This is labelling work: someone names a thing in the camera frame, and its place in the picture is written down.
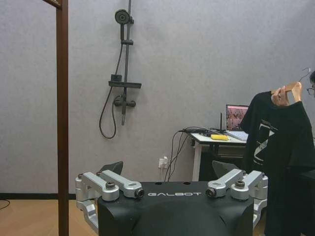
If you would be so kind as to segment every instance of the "bolt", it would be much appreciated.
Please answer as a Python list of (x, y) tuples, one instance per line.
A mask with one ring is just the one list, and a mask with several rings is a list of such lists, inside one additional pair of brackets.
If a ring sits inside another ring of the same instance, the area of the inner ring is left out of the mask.
[(137, 198), (137, 199), (140, 199), (144, 196), (144, 190), (142, 188), (139, 188), (137, 189), (135, 192), (134, 192), (134, 196)]
[(107, 189), (113, 189), (113, 188), (115, 188), (115, 183), (113, 183), (113, 182), (107, 182), (105, 187), (106, 187)]
[(213, 188), (208, 188), (208, 189), (206, 190), (206, 195), (207, 195), (208, 197), (210, 197), (210, 198), (215, 198), (216, 195), (217, 195), (217, 192), (216, 192), (216, 190), (213, 189)]
[(241, 180), (236, 181), (235, 182), (235, 187), (237, 187), (237, 188), (244, 188), (245, 187), (244, 181), (241, 181)]

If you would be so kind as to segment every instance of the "yellow object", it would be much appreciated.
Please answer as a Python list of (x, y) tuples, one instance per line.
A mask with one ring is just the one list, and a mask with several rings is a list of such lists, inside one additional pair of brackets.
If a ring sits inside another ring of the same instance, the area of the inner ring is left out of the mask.
[(212, 134), (211, 138), (214, 139), (214, 140), (228, 141), (228, 136), (227, 135), (222, 135), (222, 134)]

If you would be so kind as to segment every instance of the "clothing rack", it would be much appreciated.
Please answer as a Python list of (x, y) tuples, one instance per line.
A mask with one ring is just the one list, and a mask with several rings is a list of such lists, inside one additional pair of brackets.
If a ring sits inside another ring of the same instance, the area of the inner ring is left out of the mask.
[(68, 0), (43, 0), (56, 8), (58, 230), (69, 236)]

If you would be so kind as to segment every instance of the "baseboard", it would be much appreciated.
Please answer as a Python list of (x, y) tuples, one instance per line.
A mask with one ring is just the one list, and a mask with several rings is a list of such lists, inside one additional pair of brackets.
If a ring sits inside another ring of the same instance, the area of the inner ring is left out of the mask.
[[(56, 200), (57, 193), (0, 193), (0, 200)], [(75, 200), (75, 194), (69, 194), (69, 200)]]

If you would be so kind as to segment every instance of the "hand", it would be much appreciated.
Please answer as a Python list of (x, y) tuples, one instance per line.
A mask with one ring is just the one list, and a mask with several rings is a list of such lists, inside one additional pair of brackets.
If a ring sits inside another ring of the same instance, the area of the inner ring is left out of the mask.
[(289, 105), (289, 99), (285, 92), (285, 86), (278, 88), (274, 94), (271, 95), (272, 102), (279, 107), (285, 107)]

